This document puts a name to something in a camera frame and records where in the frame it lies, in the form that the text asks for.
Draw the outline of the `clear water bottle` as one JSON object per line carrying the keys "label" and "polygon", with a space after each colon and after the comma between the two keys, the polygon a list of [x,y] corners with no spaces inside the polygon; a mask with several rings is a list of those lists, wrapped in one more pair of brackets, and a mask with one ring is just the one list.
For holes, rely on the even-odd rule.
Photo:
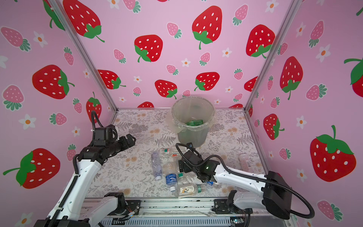
{"label": "clear water bottle", "polygon": [[151,154],[151,166],[153,170],[153,175],[155,180],[159,181],[162,179],[162,166],[161,166],[161,159],[158,152],[153,152]]}

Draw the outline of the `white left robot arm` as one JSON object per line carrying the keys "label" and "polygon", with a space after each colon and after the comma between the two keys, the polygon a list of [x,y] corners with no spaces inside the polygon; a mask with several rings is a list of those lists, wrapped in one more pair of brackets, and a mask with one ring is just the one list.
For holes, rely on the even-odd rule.
{"label": "white left robot arm", "polygon": [[133,147],[136,138],[131,134],[118,137],[115,126],[93,129],[92,141],[73,157],[74,174],[64,193],[45,219],[37,220],[36,227],[95,227],[112,212],[132,215],[123,193],[107,193],[86,214],[82,205],[95,175],[103,164],[118,153]]}

